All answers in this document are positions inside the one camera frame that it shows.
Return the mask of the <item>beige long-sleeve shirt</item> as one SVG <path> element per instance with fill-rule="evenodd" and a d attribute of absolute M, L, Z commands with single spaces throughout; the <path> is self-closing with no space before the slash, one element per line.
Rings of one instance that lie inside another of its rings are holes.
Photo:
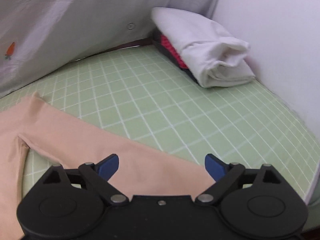
<path fill-rule="evenodd" d="M 119 169 L 110 184 L 127 197 L 196 197 L 214 182 L 200 165 L 99 129 L 33 94 L 1 113 L 1 239 L 23 236 L 16 209 L 29 149 L 65 168 L 97 163 L 114 153 Z"/>

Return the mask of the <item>red knit garment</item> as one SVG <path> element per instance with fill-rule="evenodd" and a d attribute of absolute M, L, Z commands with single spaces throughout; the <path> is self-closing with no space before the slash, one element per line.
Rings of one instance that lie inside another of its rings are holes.
<path fill-rule="evenodd" d="M 161 34 L 160 35 L 161 45 L 166 49 L 170 56 L 176 61 L 177 65 L 182 69 L 188 69 L 188 66 L 185 62 L 181 59 L 180 55 L 176 51 L 176 49 L 172 46 L 168 38 Z"/>

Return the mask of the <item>green grid mat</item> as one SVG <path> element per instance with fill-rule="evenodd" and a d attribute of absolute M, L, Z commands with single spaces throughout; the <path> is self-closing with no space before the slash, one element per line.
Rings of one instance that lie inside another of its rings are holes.
<path fill-rule="evenodd" d="M 304 199 L 317 180 L 319 143 L 258 81 L 204 89 L 155 47 L 69 63 L 1 99 L 39 92 L 54 107 L 106 131 L 198 164 L 208 153 L 251 168 L 272 164 Z"/>

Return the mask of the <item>white folded cloth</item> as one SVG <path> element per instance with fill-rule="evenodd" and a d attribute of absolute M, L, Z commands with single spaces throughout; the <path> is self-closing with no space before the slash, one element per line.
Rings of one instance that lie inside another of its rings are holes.
<path fill-rule="evenodd" d="M 155 7 L 151 18 L 203 88 L 232 87 L 255 75 L 245 62 L 249 43 L 200 14 Z"/>

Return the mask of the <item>grey carrot-print sheet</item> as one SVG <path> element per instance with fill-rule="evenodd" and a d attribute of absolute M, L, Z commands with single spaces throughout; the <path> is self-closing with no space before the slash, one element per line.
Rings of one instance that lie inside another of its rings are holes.
<path fill-rule="evenodd" d="M 1 96 L 63 65 L 147 38 L 155 7 L 212 17 L 218 0 L 1 0 Z"/>

